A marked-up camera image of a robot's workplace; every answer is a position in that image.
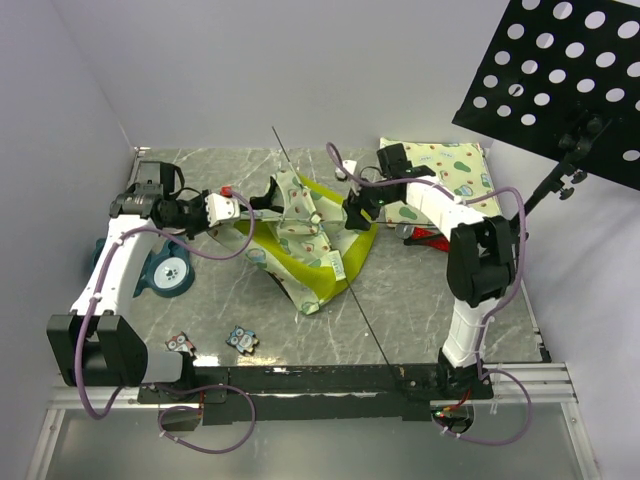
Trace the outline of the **black tent pole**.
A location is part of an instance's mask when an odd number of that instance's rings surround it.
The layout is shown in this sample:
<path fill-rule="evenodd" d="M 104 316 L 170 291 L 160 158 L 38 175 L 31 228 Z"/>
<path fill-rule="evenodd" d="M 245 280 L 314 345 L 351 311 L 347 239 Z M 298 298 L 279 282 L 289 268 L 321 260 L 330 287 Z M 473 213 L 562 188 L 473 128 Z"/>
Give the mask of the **black tent pole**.
<path fill-rule="evenodd" d="M 238 221 L 248 221 L 249 220 L 249 216 L 248 216 L 248 212 L 244 212 L 241 214 L 240 219 Z M 388 219 L 385 219 L 384 221 L 382 220 L 370 220 L 369 221 L 370 224 L 380 224 L 380 225 L 387 225 L 387 226 L 396 226 L 396 225 L 413 225 L 413 226 L 417 226 L 417 227 L 425 227 L 425 228 L 436 228 L 436 224 L 432 223 L 432 222 L 418 222 L 418 221 L 409 221 L 409 220 L 400 220 L 400 221 L 391 221 Z"/>
<path fill-rule="evenodd" d="M 344 228 L 343 198 L 300 174 L 289 163 L 272 177 L 283 213 L 268 223 L 270 252 L 278 266 L 272 271 L 296 309 L 313 315 L 351 287 L 373 246 L 376 229 Z"/>

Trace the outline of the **green patterned pet tent fabric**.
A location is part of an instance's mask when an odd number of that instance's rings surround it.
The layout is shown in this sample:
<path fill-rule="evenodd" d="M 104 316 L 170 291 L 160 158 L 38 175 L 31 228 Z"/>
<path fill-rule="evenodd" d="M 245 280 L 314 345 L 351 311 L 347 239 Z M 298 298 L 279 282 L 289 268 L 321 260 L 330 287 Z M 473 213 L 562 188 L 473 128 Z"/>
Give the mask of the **green patterned pet tent fabric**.
<path fill-rule="evenodd" d="M 271 175 L 264 195 L 250 199 L 253 234 L 243 213 L 209 236 L 233 252 L 246 245 L 249 262 L 271 276 L 300 313 L 311 315 L 358 276 L 376 237 L 375 226 L 345 227 L 342 202 L 328 188 L 282 169 Z"/>

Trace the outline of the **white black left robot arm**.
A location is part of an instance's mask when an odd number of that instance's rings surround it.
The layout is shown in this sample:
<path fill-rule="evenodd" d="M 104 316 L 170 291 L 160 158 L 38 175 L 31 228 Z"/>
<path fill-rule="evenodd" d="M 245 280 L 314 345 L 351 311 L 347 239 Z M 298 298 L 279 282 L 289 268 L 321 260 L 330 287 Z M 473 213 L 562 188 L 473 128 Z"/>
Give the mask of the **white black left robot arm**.
<path fill-rule="evenodd" d="M 133 183 L 111 203 L 100 257 L 69 313 L 54 315 L 47 337 L 68 386 L 136 387 L 161 383 L 176 402 L 193 397 L 197 377 L 183 352 L 151 351 L 126 318 L 143 266 L 159 237 L 178 230 L 188 239 L 214 227 L 234 225 L 244 213 L 271 207 L 273 188 L 240 200 L 228 190 L 186 189 L 181 169 L 142 161 Z"/>

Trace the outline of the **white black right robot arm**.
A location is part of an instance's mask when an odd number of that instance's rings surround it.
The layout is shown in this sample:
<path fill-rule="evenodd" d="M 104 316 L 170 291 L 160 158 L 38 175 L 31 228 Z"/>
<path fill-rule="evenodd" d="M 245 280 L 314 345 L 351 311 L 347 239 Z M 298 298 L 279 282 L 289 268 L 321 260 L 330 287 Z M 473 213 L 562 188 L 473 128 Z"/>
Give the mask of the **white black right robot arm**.
<path fill-rule="evenodd" d="M 449 244 L 446 280 L 454 310 L 448 336 L 438 356 L 436 385 L 448 398 L 470 390 L 482 375 L 485 330 L 516 279 L 513 236 L 503 216 L 488 217 L 462 195 L 448 189 L 427 166 L 415 166 L 401 144 L 377 151 L 381 179 L 368 181 L 354 161 L 326 145 L 336 177 L 351 187 L 342 203 L 345 228 L 367 231 L 382 208 L 401 202 L 417 210 Z"/>

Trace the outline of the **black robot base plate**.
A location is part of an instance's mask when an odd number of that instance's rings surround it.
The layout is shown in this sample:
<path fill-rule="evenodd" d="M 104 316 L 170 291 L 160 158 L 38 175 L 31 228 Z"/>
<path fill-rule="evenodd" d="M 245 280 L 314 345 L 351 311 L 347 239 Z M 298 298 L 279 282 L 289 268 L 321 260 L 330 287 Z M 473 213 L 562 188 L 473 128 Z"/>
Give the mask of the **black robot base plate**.
<path fill-rule="evenodd" d="M 187 405 L 203 409 L 203 423 L 249 421 L 252 399 L 258 421 L 401 418 L 429 421 L 438 404 L 489 400 L 489 380 L 464 393 L 438 388 L 437 364 L 196 367 L 188 381 L 169 393 L 143 387 L 142 405 Z"/>

